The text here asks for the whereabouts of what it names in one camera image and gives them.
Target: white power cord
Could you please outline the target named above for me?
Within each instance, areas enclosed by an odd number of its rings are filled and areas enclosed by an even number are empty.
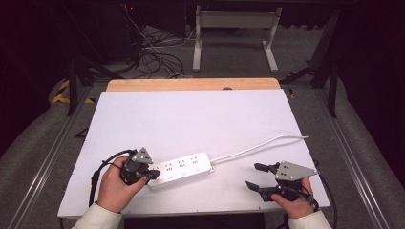
[[[274,138],[272,138],[272,139],[269,139],[269,140],[267,140],[267,141],[265,141],[265,142],[263,142],[263,143],[261,143],[261,144],[259,144],[259,145],[257,145],[257,146],[254,146],[254,147],[252,147],[252,148],[249,148],[249,149],[247,149],[247,150],[243,150],[243,151],[241,151],[241,152],[239,152],[239,153],[236,153],[236,154],[233,154],[233,155],[229,155],[229,156],[221,156],[221,157],[218,157],[218,158],[215,158],[215,159],[210,160],[210,162],[211,162],[211,164],[213,164],[215,161],[219,161],[219,160],[231,158],[231,157],[234,157],[234,156],[242,155],[242,154],[244,154],[244,153],[246,153],[246,152],[249,152],[249,151],[252,151],[252,150],[254,150],[254,149],[256,149],[256,148],[259,148],[259,147],[261,147],[261,146],[264,146],[264,145],[268,144],[269,142],[271,142],[271,141],[273,141],[273,140],[276,140],[276,139],[279,139],[279,138],[301,138],[301,139],[304,139],[304,138],[307,138],[307,136],[301,136],[301,135],[278,135],[278,136],[276,136],[276,137],[274,137]]]

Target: person's hand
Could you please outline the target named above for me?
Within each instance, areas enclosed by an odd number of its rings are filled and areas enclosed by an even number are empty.
[[[126,185],[119,177],[119,168],[127,157],[118,157],[110,165],[101,180],[98,193],[98,206],[111,212],[119,213],[124,209],[132,197],[145,185],[147,177],[143,177],[137,183]]]
[[[313,195],[308,177],[304,177],[302,179],[302,185],[305,188],[303,188],[302,192],[306,193],[308,191],[311,195]],[[288,201],[277,194],[271,195],[271,198],[278,203],[278,205],[280,205],[284,211],[286,211],[290,219],[305,217],[314,212],[312,205],[302,198],[298,198],[295,201]]]

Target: power strip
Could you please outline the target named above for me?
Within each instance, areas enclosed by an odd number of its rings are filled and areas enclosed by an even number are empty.
[[[150,166],[151,170],[159,170],[160,175],[156,179],[151,179],[148,186],[154,190],[168,185],[184,182],[196,177],[202,177],[214,172],[208,155],[198,153],[169,160]]]

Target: white tabletop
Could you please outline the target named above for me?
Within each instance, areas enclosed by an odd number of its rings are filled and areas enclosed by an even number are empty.
[[[145,147],[156,163],[200,152],[215,159],[278,135],[301,135],[283,90],[102,93],[58,215],[86,212],[93,172],[117,152]],[[314,168],[305,140],[278,139],[215,164],[215,172],[205,177],[158,190],[146,186],[122,213],[150,217],[280,209],[263,202],[245,182],[275,186],[274,175],[255,170],[254,163],[283,160]],[[310,181],[319,205],[330,206],[319,176]]]

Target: sleeve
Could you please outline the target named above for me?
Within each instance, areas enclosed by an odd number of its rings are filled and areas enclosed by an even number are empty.
[[[290,229],[330,229],[322,211],[298,219],[288,219],[288,225]]]
[[[110,212],[94,203],[72,229],[117,229],[122,214]]]

